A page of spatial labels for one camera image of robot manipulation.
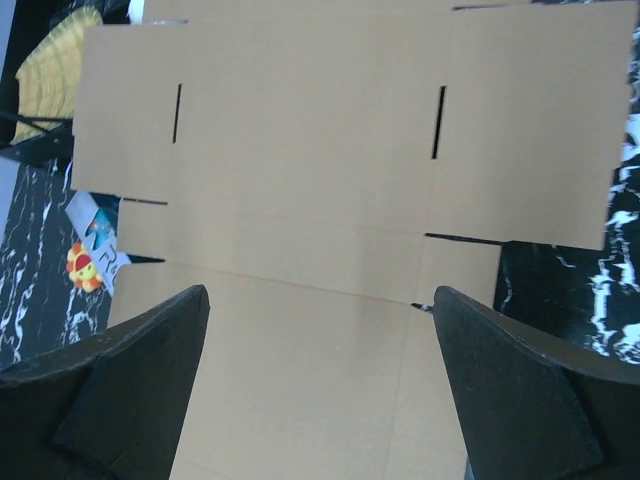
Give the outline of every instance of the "cardboard box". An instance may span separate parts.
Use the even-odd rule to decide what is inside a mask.
[[[121,269],[110,322],[211,296],[177,480],[462,478],[409,304],[490,304],[500,249],[424,234],[601,248],[635,22],[467,6],[147,0],[159,24],[88,31],[73,187],[167,261]]]

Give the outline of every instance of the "black marble surface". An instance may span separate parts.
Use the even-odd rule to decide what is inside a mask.
[[[0,247],[0,369],[106,328],[111,297],[69,280],[70,171],[21,167]]]

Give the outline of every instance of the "sun cartoon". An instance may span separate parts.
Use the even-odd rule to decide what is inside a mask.
[[[67,254],[67,272],[74,285],[87,293],[102,286],[102,278],[80,242],[75,243]]]

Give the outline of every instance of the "yellow object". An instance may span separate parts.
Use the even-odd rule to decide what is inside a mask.
[[[24,61],[16,79],[20,84],[19,112],[26,117],[71,118],[76,103],[76,88],[84,32],[89,26],[102,25],[100,13],[93,7],[74,11],[54,28]],[[50,129],[56,124],[37,122]],[[41,132],[18,123],[13,145]]]
[[[67,272],[74,285],[87,293],[102,286],[102,278],[86,248],[80,242],[75,243],[67,254]]]

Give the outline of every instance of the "black object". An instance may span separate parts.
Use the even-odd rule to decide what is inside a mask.
[[[15,13],[0,78],[0,110],[18,111],[19,85],[15,78],[20,65],[58,23],[80,7],[95,7],[105,24],[129,23],[129,0],[19,0]],[[14,136],[16,122],[0,118],[0,143]]]
[[[476,480],[637,478],[638,367],[448,287],[434,317]]]
[[[168,479],[200,361],[204,287],[0,374],[0,475]]]
[[[68,165],[73,157],[74,146],[73,127],[70,119],[39,119],[36,117],[23,117],[22,115],[14,115],[0,111],[0,118],[9,117],[15,117],[18,122],[26,123],[33,128],[42,131],[43,135],[32,137],[17,145],[11,145],[0,150],[0,154],[4,158],[29,165],[31,167],[42,167],[54,158],[57,158]],[[58,122],[60,125],[51,130],[46,130],[35,123],[38,121]]]

